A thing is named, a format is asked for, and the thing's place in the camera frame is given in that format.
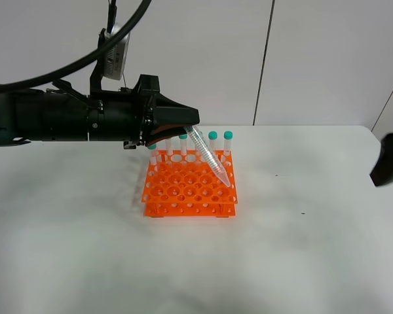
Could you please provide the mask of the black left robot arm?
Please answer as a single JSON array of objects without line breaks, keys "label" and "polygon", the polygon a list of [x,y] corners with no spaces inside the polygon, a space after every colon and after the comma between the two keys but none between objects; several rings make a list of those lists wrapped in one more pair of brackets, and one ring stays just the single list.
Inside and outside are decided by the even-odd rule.
[{"label": "black left robot arm", "polygon": [[119,91],[93,87],[82,95],[64,80],[54,89],[0,94],[0,147],[32,141],[117,141],[125,149],[183,135],[200,122],[197,109],[168,99],[159,79],[141,75]]}]

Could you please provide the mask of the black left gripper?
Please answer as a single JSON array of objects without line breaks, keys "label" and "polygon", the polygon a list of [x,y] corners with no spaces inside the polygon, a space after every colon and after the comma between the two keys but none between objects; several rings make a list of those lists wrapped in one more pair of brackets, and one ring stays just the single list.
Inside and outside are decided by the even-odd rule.
[{"label": "black left gripper", "polygon": [[198,109],[159,92],[159,78],[154,75],[140,75],[135,87],[118,91],[102,90],[101,82],[92,80],[94,106],[88,110],[88,140],[119,141],[125,149],[150,147],[186,134],[185,126],[200,123]]}]

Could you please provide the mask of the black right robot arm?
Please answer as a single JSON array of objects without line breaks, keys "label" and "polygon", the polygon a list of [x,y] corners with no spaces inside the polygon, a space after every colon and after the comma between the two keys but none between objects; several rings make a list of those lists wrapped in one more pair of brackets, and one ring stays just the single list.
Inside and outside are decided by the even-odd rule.
[{"label": "black right robot arm", "polygon": [[393,183],[393,133],[381,139],[379,158],[369,176],[376,187]]}]

